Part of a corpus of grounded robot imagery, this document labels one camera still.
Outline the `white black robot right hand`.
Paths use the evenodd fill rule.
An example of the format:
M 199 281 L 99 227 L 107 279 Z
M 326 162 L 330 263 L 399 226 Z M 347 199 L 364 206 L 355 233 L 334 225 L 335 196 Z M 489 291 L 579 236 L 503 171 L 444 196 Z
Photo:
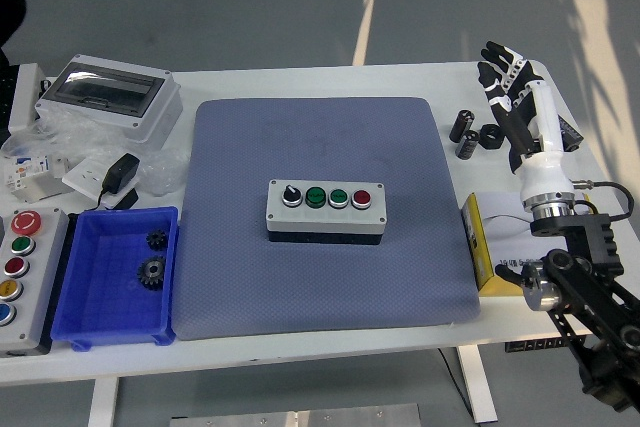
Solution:
M 521 182 L 520 198 L 533 218 L 572 213 L 575 191 L 562 166 L 564 145 L 551 87 L 531 62 L 489 41 L 477 64 L 492 114 L 508 139 L 512 173 Z

